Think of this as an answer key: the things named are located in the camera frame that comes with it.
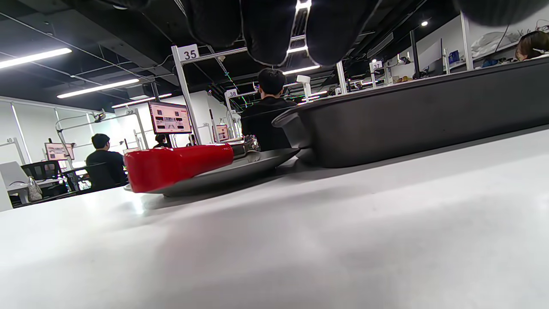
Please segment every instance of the fluorescent light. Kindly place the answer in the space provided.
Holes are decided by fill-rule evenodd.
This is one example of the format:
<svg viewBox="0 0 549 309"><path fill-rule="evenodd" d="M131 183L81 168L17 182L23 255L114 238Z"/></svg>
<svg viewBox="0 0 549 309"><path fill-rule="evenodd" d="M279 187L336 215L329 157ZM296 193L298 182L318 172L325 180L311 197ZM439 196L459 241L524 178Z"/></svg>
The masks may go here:
<svg viewBox="0 0 549 309"><path fill-rule="evenodd" d="M309 48L307 47L307 45L305 45L303 47L290 48L286 53L295 53L295 52L300 52L300 51L306 51L307 49L309 49Z"/></svg>
<svg viewBox="0 0 549 309"><path fill-rule="evenodd" d="M84 93L90 93L90 92L99 91L99 90L103 90L103 89L109 89L109 88L115 88L115 87L118 87L118 86L133 84L133 83L138 82L138 81L139 81L138 79L125 80L125 81L115 82L114 84L103 85L103 86L88 88L88 89L84 89L84 90L78 90L78 91L75 91L75 92L69 92L69 93L65 93L64 95L58 95L57 97L60 98L60 99L68 98L68 97L72 97L72 96L82 95Z"/></svg>
<svg viewBox="0 0 549 309"><path fill-rule="evenodd" d="M301 10L301 9L308 9L310 7L311 7L311 0L307 0L305 2L298 2L297 5L295 6L295 9Z"/></svg>
<svg viewBox="0 0 549 309"><path fill-rule="evenodd" d="M311 96L319 96L319 95L323 95L325 93L328 93L328 90L324 90L324 91L316 92L316 93L311 93Z"/></svg>
<svg viewBox="0 0 549 309"><path fill-rule="evenodd" d="M314 97L311 96L311 97L309 97L310 100L314 100L314 99L318 99L318 98L320 98L320 96L314 96Z"/></svg>
<svg viewBox="0 0 549 309"><path fill-rule="evenodd" d="M167 93L165 95L161 95L161 96L158 96L158 97L159 98L165 98L165 97L169 97L169 96L171 96L171 93ZM114 105L114 106L111 106L111 107L112 108L117 108L117 107L122 107L122 106L134 105L136 103L146 102L146 101L150 101L150 100L154 100L154 99L156 99L156 97L150 97L150 98L137 100L137 101L132 101L132 102L124 103L124 104L118 104L118 105Z"/></svg>
<svg viewBox="0 0 549 309"><path fill-rule="evenodd" d="M307 67L307 68L301 68L301 69L286 71L286 72L283 72L283 74L284 74L284 75L288 75L288 74L292 74L292 73L303 72L303 71L309 71L309 70L314 70L314 69L318 69L318 68L320 68L320 65L314 65L314 66L312 66L312 67Z"/></svg>
<svg viewBox="0 0 549 309"><path fill-rule="evenodd" d="M7 67L12 67L12 66L18 65L18 64L34 62L34 61L37 61L37 60L40 60L40 59L55 57L55 56L59 56L59 55L62 55L62 54L68 54L70 52L72 52L72 50L70 50L68 48L61 48L61 49L56 49L55 51L49 51L49 52L45 52L45 53L39 53L39 54L30 55L30 56L14 58L14 59L11 59L11 60L0 62L0 69L7 68Z"/></svg>

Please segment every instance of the red object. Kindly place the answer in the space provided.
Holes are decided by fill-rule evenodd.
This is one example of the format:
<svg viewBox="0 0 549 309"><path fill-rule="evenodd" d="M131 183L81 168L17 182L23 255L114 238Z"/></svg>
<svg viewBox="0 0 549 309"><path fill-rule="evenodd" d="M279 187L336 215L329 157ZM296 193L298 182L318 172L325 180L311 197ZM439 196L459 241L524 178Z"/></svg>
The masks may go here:
<svg viewBox="0 0 549 309"><path fill-rule="evenodd" d="M230 145L159 148L124 155L133 192L150 192L233 163Z"/></svg>

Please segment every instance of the white table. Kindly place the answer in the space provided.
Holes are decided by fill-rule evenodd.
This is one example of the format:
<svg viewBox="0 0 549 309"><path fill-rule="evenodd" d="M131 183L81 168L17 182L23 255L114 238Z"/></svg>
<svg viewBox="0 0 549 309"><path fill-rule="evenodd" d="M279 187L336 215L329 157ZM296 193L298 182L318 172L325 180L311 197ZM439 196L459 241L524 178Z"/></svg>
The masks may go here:
<svg viewBox="0 0 549 309"><path fill-rule="evenodd" d="M36 184L38 184L40 188L49 187L53 184L58 183L58 179L36 180ZM13 185L5 187L5 189L8 191L9 195L19 194L19 197L21 198L21 203L27 204L29 202L29 191L27 189L28 186L28 184L15 183Z"/></svg>
<svg viewBox="0 0 549 309"><path fill-rule="evenodd" d="M2 308L546 309L548 141L6 211Z"/></svg>

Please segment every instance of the number 35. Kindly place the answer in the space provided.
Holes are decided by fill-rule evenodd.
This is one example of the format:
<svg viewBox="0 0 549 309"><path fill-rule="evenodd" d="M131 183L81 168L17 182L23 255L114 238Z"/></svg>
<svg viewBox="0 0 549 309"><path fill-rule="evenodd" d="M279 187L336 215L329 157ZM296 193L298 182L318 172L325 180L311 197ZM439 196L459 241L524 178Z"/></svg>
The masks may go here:
<svg viewBox="0 0 549 309"><path fill-rule="evenodd" d="M183 52L183 54L185 54L185 60L194 59L197 57L197 53L195 53L195 51L191 51L190 53Z"/></svg>

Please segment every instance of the black robotic finger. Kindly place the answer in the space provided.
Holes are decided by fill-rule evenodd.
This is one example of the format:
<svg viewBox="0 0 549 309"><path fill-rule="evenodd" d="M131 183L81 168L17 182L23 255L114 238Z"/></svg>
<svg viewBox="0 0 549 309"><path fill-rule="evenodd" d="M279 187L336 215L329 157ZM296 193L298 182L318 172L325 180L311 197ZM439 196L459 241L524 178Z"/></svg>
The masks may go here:
<svg viewBox="0 0 549 309"><path fill-rule="evenodd" d="M477 24L506 26L530 17L549 0L454 0L456 8Z"/></svg>
<svg viewBox="0 0 549 309"><path fill-rule="evenodd" d="M116 5L132 10L143 9L149 5L151 0L97 0L106 4Z"/></svg>
<svg viewBox="0 0 549 309"><path fill-rule="evenodd" d="M307 21L309 55L320 65L340 61L380 0L314 0Z"/></svg>
<svg viewBox="0 0 549 309"><path fill-rule="evenodd" d="M254 60L267 65L284 63L296 5L297 0L241 0L244 39Z"/></svg>
<svg viewBox="0 0 549 309"><path fill-rule="evenodd" d="M240 36L239 0L182 0L191 35L214 47L227 47Z"/></svg>

